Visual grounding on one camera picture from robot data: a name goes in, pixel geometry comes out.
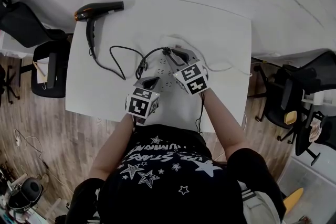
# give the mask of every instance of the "white desk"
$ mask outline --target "white desk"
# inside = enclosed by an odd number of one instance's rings
[[[251,57],[251,22],[220,9],[177,0],[85,0],[94,2],[124,1],[125,10],[99,19],[95,27],[96,54],[99,61],[117,69],[109,54],[114,45],[132,47],[144,55],[157,47],[174,45],[178,40],[167,35],[183,36],[197,47],[212,69],[234,65],[249,72]],[[125,114],[125,99],[136,82],[134,71],[140,62],[138,55],[124,49],[114,49],[127,80],[103,70],[89,56],[86,23],[78,22],[69,58],[66,109],[102,119],[120,121]],[[192,49],[182,43],[184,48]],[[152,54],[149,69],[143,78],[156,76],[161,52]],[[231,68],[224,72],[209,72],[211,88],[231,111],[236,120],[243,120],[249,76]],[[188,96],[176,84],[171,92],[162,92],[159,108],[146,124],[161,123],[196,130],[195,120],[201,111],[201,100]],[[202,131],[213,132],[204,111]]]

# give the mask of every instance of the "black hair dryer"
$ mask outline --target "black hair dryer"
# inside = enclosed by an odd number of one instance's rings
[[[88,40],[90,54],[96,60],[96,54],[94,52],[94,24],[96,20],[111,12],[119,12],[124,10],[124,2],[109,2],[109,3],[91,3],[83,6],[75,12],[75,20],[82,22],[86,20],[86,38]]]

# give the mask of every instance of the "white star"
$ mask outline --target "white star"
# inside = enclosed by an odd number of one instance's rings
[[[199,166],[195,171],[204,171],[210,175],[210,177],[214,177],[214,170],[223,170],[218,166],[214,166],[211,160],[207,160],[205,163],[201,163],[195,160],[193,160],[193,162]]]
[[[181,188],[180,188],[180,190],[179,190],[178,192],[179,192],[179,193],[182,193],[182,195],[185,195],[186,193],[189,192],[189,190],[188,190],[188,186],[186,186],[186,187],[182,187],[182,186],[181,186]]]
[[[177,164],[173,164],[173,168],[172,169],[174,169],[175,171],[177,171],[178,169],[180,169],[181,168],[181,166],[180,166],[180,164],[179,163],[177,163]]]
[[[160,179],[158,176],[153,175],[153,170],[151,170],[147,174],[139,172],[139,175],[141,175],[139,184],[146,183],[150,188],[152,188],[153,186],[153,180]]]
[[[127,172],[128,172],[128,173],[130,173],[130,177],[131,177],[131,179],[133,179],[134,175],[135,175],[138,171],[142,171],[142,170],[144,170],[144,169],[142,169],[142,168],[139,168],[139,165],[140,165],[140,164],[137,164],[137,165],[132,166],[132,165],[128,164],[128,168],[125,169],[124,171],[120,172],[120,173],[123,174],[123,173],[127,173]]]
[[[158,144],[158,145],[160,144],[161,141],[163,141],[159,139],[159,136],[157,136],[156,138],[151,138],[151,140],[153,140],[151,144]]]

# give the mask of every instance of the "graphic print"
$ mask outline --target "graphic print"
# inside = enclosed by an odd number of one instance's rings
[[[153,175],[153,170],[151,170],[147,174],[140,172],[138,174],[141,175],[139,184],[146,183],[150,188],[152,188],[154,180],[160,179],[158,176]]]
[[[123,174],[123,173],[127,173],[127,172],[128,172],[128,173],[130,173],[130,177],[131,177],[131,179],[133,179],[134,175],[135,175],[138,171],[142,171],[142,170],[144,170],[143,168],[139,168],[139,165],[140,165],[140,164],[137,164],[137,165],[132,166],[132,165],[128,164],[128,168],[125,169],[124,171],[120,172],[120,173]]]
[[[146,101],[139,100],[139,99],[132,97],[129,112],[145,117],[148,104],[149,103]]]
[[[179,192],[179,193],[182,193],[182,195],[184,196],[186,193],[189,192],[189,190],[188,190],[188,186],[186,186],[186,187],[182,187],[182,186],[181,186],[181,188],[180,188],[180,190],[179,190],[178,192]]]
[[[158,144],[158,145],[160,144],[161,141],[163,141],[159,139],[159,136],[157,136],[156,138],[151,138],[151,140],[153,140],[151,144]]]
[[[152,113],[155,112],[155,110],[157,109],[159,105],[159,97],[156,98],[153,102],[152,102],[152,105],[151,105],[151,108],[149,108],[149,113],[148,113],[148,116]]]
[[[180,166],[179,163],[176,163],[176,164],[174,163],[172,170],[178,171],[180,168],[181,168],[181,166]]]
[[[210,175],[210,177],[214,177],[214,170],[223,170],[218,166],[214,166],[212,164],[211,160],[207,160],[204,163],[192,160],[195,164],[198,165],[198,168],[195,171],[204,171],[206,172],[208,175]]]
[[[183,85],[183,83],[182,83],[180,80],[178,80],[177,78],[175,78],[175,80],[176,80],[178,86],[180,86],[180,88],[181,88],[182,90],[184,90],[186,93],[188,93],[188,91],[187,91],[187,89],[185,88],[185,86]]]
[[[141,88],[136,88],[135,91],[133,92],[134,95],[140,96],[142,98],[150,99],[152,96],[152,92],[146,91]]]
[[[202,91],[206,88],[206,83],[204,81],[203,77],[200,77],[198,79],[195,79],[194,81],[187,83],[187,86],[191,92],[191,94],[195,94],[199,91]]]
[[[201,74],[201,71],[198,69],[197,65],[194,64],[193,66],[189,66],[188,68],[182,70],[181,73],[184,78],[184,81],[187,81]]]

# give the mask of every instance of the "black t-shirt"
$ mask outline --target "black t-shirt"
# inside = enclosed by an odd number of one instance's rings
[[[265,192],[283,219],[286,209],[279,187],[255,151],[237,150],[221,165],[196,132],[163,125],[137,127],[116,171],[106,181],[87,179],[75,189],[66,224],[141,218],[246,223],[237,181]]]

